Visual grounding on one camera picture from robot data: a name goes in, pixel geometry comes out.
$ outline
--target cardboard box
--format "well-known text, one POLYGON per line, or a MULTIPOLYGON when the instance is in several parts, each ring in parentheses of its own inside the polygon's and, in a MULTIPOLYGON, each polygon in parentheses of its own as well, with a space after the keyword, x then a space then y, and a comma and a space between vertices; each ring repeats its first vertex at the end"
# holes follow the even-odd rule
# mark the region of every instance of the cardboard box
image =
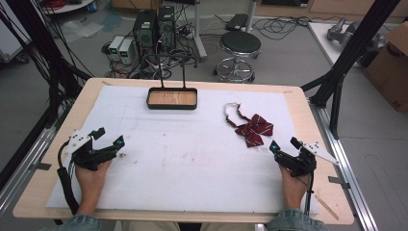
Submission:
POLYGON ((367 67, 365 74, 399 112, 408 112, 408 22, 387 36, 389 43, 367 67))
POLYGON ((138 10, 138 9, 159 9, 162 6, 162 0, 113 0, 112 5, 115 9, 138 10))

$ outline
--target aluminum rail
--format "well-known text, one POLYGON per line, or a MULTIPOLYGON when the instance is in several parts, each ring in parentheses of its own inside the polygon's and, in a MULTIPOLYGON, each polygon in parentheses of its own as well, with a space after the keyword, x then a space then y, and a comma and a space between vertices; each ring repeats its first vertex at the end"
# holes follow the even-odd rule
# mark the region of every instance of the aluminum rail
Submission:
POLYGON ((37 168, 42 156, 45 154, 55 135, 57 134, 55 125, 49 129, 43 129, 30 151, 15 170, 12 177, 0 192, 0 218, 3 216, 14 197, 20 189, 31 178, 37 168))
POLYGON ((350 162, 345 155, 344 149, 340 140, 337 140, 333 133, 330 131, 330 115, 327 113, 326 109, 318 108, 316 105, 310 105, 312 109, 316 110, 317 116, 319 116, 321 122, 321 129, 324 130, 327 136, 327 141, 330 143, 331 150, 335 155, 335 158, 339 161, 339 166, 337 167, 340 171, 343 181, 348 183, 349 189, 344 189, 349 196, 349 199, 354 206, 355 213, 358 216, 362 228, 366 231, 377 231, 377 225, 371 214, 369 205, 363 196, 363 193, 358 185, 357 179, 351 168, 350 162))

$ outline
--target desk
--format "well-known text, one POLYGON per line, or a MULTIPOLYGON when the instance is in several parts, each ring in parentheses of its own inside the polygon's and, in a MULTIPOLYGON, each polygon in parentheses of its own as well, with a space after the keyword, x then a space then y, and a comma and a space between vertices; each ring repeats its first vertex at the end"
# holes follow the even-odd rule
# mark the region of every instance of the desk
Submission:
POLYGON ((48 8, 43 8, 42 10, 44 11, 45 14, 54 14, 54 13, 67 13, 67 12, 72 12, 76 11, 78 9, 84 8, 87 5, 90 5, 93 3, 94 0, 83 0, 80 4, 66 4, 60 9, 52 10, 48 8))
MULTIPOLYGON (((50 209, 45 204, 57 181, 57 153, 74 129, 84 124, 100 90, 107 85, 158 87, 159 81, 122 80, 93 78, 88 80, 76 103, 72 107, 63 126, 42 159, 43 163, 51 164, 49 170, 37 170, 17 202, 13 213, 18 218, 70 218, 68 209, 50 209)), ((167 87, 180 87, 180 82, 166 81, 167 87)), ((283 93, 287 102, 293 127, 297 137, 305 142, 318 141, 323 143, 305 95, 301 88, 261 85, 235 85, 221 83, 187 82, 189 88, 198 90, 246 90, 283 93)), ((315 172, 314 191, 319 206, 319 214, 315 218, 329 224, 350 224, 354 221, 348 202, 340 185, 328 182, 327 176, 336 176, 335 169, 328 162, 318 160, 315 172)), ((183 222, 252 222, 266 223, 273 218, 271 214, 234 214, 234 213, 188 213, 188 212, 150 212, 125 210, 99 210, 95 214, 102 219, 132 220, 163 220, 183 222)))

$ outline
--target white board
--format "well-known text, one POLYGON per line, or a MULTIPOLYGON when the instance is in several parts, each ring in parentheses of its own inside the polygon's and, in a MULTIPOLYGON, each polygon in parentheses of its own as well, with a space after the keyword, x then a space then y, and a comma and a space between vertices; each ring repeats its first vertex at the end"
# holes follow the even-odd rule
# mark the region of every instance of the white board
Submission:
MULTIPOLYGON (((285 151, 295 136, 282 93, 200 90, 194 111, 149 110, 148 88, 104 87, 81 129, 104 127, 94 148, 112 145, 123 135, 125 146, 107 175, 100 209, 278 213, 283 208, 281 174, 268 147, 276 140, 285 151), (263 146, 247 148, 225 120, 226 103, 242 103, 248 117, 258 114, 274 124, 263 146)), ((242 124, 234 110, 228 111, 242 124)), ((73 179, 75 196, 80 189, 73 179)), ((317 212, 312 203, 311 213, 317 212)), ((66 208, 60 182, 47 207, 66 208)))

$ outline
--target stool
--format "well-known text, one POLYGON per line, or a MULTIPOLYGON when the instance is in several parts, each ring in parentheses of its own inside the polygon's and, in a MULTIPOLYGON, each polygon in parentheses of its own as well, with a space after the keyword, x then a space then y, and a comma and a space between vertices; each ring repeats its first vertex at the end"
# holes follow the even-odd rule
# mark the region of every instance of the stool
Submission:
POLYGON ((219 75, 219 81, 252 82, 255 79, 255 73, 251 65, 241 60, 240 57, 254 57, 256 59, 261 53, 259 39, 247 32, 232 31, 221 37, 219 45, 222 50, 234 56, 217 64, 214 74, 219 75))

